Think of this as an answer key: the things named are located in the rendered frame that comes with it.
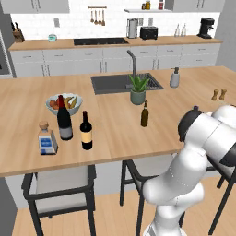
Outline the grey tap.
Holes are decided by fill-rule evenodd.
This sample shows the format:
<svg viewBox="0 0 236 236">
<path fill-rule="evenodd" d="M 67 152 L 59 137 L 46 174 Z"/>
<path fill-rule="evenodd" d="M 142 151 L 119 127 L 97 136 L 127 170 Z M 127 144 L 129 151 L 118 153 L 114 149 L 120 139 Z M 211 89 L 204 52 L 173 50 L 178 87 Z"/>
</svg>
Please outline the grey tap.
<svg viewBox="0 0 236 236">
<path fill-rule="evenodd" d="M 134 54 L 130 51 L 127 50 L 127 53 L 131 56 L 132 58 L 132 65 L 133 65 L 133 78 L 136 77 L 136 57 L 134 56 Z"/>
</svg>

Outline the brown glass bottle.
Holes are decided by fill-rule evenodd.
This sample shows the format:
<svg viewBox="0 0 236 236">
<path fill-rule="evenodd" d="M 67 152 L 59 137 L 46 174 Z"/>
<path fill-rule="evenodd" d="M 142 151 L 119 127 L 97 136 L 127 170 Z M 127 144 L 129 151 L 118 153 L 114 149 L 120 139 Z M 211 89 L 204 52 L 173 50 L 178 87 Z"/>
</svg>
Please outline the brown glass bottle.
<svg viewBox="0 0 236 236">
<path fill-rule="evenodd" d="M 145 100 L 144 109 L 141 113 L 141 126 L 146 127 L 148 125 L 148 101 Z"/>
</svg>

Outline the dark bottle with tan label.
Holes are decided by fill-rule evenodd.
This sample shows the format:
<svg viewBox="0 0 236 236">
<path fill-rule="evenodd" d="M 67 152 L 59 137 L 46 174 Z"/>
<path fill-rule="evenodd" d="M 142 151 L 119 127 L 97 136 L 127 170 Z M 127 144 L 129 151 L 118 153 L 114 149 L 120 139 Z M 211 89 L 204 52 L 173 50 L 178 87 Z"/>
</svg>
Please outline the dark bottle with tan label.
<svg viewBox="0 0 236 236">
<path fill-rule="evenodd" d="M 92 125 L 88 119 L 88 112 L 83 111 L 83 122 L 80 125 L 82 147 L 85 150 L 92 149 Z"/>
</svg>

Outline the run of grey base cupboards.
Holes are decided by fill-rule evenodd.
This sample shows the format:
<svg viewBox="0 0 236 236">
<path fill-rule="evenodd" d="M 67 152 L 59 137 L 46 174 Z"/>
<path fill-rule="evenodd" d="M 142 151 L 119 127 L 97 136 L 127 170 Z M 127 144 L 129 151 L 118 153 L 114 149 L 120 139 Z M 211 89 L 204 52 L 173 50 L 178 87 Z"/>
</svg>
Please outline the run of grey base cupboards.
<svg viewBox="0 0 236 236">
<path fill-rule="evenodd" d="M 18 77 L 66 76 L 130 72 L 133 65 L 127 50 L 136 57 L 137 71 L 212 66 L 219 48 L 218 43 L 201 43 L 13 51 L 11 56 Z"/>
</svg>

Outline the white wall shelf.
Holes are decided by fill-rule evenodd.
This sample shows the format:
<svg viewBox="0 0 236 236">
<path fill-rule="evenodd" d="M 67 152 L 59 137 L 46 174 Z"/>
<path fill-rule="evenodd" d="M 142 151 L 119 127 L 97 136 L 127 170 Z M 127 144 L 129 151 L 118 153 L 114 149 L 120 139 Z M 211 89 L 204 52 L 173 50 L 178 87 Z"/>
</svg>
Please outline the white wall shelf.
<svg viewBox="0 0 236 236">
<path fill-rule="evenodd" d="M 172 13 L 171 10 L 167 10 L 167 9 L 124 9 L 124 12 L 126 13 Z"/>
</svg>

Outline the bowl of fruit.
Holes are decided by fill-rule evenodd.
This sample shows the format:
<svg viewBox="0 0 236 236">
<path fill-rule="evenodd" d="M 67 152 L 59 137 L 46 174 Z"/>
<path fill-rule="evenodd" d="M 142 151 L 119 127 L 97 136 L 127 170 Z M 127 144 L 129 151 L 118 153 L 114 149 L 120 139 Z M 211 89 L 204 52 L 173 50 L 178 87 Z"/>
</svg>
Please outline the bowl of fruit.
<svg viewBox="0 0 236 236">
<path fill-rule="evenodd" d="M 62 93 L 62 96 L 64 105 L 70 115 L 76 114 L 83 101 L 82 98 L 73 93 Z M 59 94 L 53 95 L 47 99 L 45 105 L 53 114 L 57 114 L 59 110 Z"/>
</svg>

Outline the grey wall cupboards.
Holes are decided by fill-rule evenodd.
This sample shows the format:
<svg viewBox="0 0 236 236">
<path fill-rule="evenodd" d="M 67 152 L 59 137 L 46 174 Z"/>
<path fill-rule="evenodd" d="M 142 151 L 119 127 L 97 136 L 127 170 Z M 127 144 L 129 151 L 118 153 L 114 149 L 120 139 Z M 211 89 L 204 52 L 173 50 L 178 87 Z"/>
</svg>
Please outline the grey wall cupboards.
<svg viewBox="0 0 236 236">
<path fill-rule="evenodd" d="M 68 0 L 0 0 L 7 14 L 68 13 Z"/>
<path fill-rule="evenodd" d="M 221 12 L 226 0 L 165 0 L 164 8 L 173 12 Z"/>
</svg>

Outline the black coffee machine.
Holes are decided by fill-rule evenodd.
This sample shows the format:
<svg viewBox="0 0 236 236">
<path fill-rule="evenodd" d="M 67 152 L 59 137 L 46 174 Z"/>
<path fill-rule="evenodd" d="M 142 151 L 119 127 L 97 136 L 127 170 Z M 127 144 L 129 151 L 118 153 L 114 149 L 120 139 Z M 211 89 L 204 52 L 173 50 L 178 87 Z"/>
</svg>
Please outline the black coffee machine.
<svg viewBox="0 0 236 236">
<path fill-rule="evenodd" d="M 203 39 L 211 39 L 208 32 L 212 29 L 214 23 L 215 20 L 213 18 L 201 18 L 200 30 L 197 36 Z"/>
</svg>

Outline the dark grey sink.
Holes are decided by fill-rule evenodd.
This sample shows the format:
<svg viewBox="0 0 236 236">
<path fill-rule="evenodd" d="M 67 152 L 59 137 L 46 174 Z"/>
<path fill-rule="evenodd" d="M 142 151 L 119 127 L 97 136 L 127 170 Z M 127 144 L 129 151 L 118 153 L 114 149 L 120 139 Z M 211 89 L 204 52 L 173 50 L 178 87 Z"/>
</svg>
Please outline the dark grey sink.
<svg viewBox="0 0 236 236">
<path fill-rule="evenodd" d="M 150 73 L 138 74 L 138 76 L 141 79 L 146 78 L 148 80 L 148 90 L 163 89 L 163 86 Z M 96 95 L 129 92 L 133 87 L 133 83 L 127 74 L 97 76 L 90 79 Z"/>
</svg>

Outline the silver electric kettle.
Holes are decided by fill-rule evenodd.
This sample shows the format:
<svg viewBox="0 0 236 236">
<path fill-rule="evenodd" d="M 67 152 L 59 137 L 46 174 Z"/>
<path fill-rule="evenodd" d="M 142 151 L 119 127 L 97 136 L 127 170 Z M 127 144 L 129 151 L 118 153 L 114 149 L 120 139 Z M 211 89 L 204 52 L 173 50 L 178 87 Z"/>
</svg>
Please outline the silver electric kettle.
<svg viewBox="0 0 236 236">
<path fill-rule="evenodd" d="M 127 20 L 127 26 L 126 26 L 127 38 L 135 39 L 137 37 L 137 26 L 138 26 L 137 18 L 130 18 Z"/>
</svg>

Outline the rail with hanging wooden tools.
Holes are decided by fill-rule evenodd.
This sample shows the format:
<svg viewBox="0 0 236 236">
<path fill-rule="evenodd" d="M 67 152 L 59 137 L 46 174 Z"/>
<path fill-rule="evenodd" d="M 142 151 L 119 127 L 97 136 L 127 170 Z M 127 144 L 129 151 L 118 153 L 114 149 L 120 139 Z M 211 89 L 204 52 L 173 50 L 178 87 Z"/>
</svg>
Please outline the rail with hanging wooden tools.
<svg viewBox="0 0 236 236">
<path fill-rule="evenodd" d="M 90 11 L 90 22 L 95 25 L 105 25 L 105 10 L 106 6 L 89 6 L 88 10 Z"/>
</svg>

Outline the black toaster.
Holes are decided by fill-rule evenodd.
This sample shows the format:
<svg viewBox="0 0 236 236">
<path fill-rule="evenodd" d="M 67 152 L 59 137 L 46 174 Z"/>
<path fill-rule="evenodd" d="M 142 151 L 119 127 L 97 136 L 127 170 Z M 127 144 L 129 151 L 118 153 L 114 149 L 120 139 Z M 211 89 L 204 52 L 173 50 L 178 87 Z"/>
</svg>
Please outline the black toaster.
<svg viewBox="0 0 236 236">
<path fill-rule="evenodd" d="M 156 40 L 158 38 L 158 28 L 153 26 L 141 27 L 140 38 L 142 40 Z"/>
</svg>

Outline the wooden knife block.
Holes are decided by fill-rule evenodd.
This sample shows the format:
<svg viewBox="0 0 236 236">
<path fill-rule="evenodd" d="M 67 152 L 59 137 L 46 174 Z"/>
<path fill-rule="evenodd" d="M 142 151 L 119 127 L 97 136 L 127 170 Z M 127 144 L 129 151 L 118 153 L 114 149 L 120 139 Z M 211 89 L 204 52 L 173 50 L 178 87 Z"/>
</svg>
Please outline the wooden knife block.
<svg viewBox="0 0 236 236">
<path fill-rule="evenodd" d="M 11 27 L 12 27 L 12 30 L 13 30 L 13 36 L 15 38 L 15 42 L 23 42 L 23 41 L 25 41 L 24 36 L 22 34 L 22 31 L 19 28 L 17 22 L 11 23 Z"/>
</svg>

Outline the clear bottle with blue label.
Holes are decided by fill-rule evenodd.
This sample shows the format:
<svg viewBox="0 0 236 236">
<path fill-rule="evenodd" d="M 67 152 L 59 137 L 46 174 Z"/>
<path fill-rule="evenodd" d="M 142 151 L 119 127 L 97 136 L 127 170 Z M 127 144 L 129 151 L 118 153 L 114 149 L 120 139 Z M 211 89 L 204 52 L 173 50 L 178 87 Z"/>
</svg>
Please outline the clear bottle with blue label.
<svg viewBox="0 0 236 236">
<path fill-rule="evenodd" d="M 46 121 L 39 122 L 41 131 L 39 132 L 39 148 L 42 155 L 55 155 L 58 145 L 53 130 L 49 128 Z"/>
</svg>

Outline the black hob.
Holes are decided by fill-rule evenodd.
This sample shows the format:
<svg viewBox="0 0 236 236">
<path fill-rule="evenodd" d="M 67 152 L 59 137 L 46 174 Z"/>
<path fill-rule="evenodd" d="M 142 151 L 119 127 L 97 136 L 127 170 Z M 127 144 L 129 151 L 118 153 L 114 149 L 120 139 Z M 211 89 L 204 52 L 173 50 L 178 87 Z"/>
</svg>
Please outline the black hob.
<svg viewBox="0 0 236 236">
<path fill-rule="evenodd" d="M 110 45 L 110 44 L 129 44 L 124 38 L 87 38 L 74 39 L 74 45 Z"/>
</svg>

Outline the dark bottle with grey label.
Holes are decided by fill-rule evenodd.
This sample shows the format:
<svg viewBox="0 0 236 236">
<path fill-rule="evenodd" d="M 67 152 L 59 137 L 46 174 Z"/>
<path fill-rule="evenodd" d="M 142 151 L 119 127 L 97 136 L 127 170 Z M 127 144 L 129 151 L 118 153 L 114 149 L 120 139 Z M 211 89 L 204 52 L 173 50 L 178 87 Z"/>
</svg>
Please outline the dark bottle with grey label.
<svg viewBox="0 0 236 236">
<path fill-rule="evenodd" d="M 63 96 L 59 95 L 59 110 L 57 113 L 57 123 L 62 140 L 70 140 L 73 137 L 72 123 L 70 114 L 65 107 Z"/>
</svg>

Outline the green potted plant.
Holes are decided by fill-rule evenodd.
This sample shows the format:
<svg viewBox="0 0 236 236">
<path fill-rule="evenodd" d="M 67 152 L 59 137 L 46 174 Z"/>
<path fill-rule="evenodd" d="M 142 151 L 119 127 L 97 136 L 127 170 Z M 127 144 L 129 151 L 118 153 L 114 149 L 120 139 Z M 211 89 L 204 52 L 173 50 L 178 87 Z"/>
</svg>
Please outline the green potted plant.
<svg viewBox="0 0 236 236">
<path fill-rule="evenodd" d="M 147 90 L 147 84 L 149 79 L 143 78 L 141 79 L 139 76 L 129 76 L 133 87 L 130 91 L 130 101 L 134 105 L 141 105 L 145 102 L 146 99 L 146 90 Z"/>
</svg>

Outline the grey soap dispenser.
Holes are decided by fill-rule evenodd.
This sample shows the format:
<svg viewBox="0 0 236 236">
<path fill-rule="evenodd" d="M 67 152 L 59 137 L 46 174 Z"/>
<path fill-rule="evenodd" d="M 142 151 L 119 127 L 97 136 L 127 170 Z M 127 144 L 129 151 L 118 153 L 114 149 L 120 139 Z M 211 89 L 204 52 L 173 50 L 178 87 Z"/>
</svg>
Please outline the grey soap dispenser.
<svg viewBox="0 0 236 236">
<path fill-rule="evenodd" d="M 180 80 L 179 68 L 175 67 L 174 72 L 171 74 L 170 86 L 172 88 L 178 88 L 179 80 Z"/>
</svg>

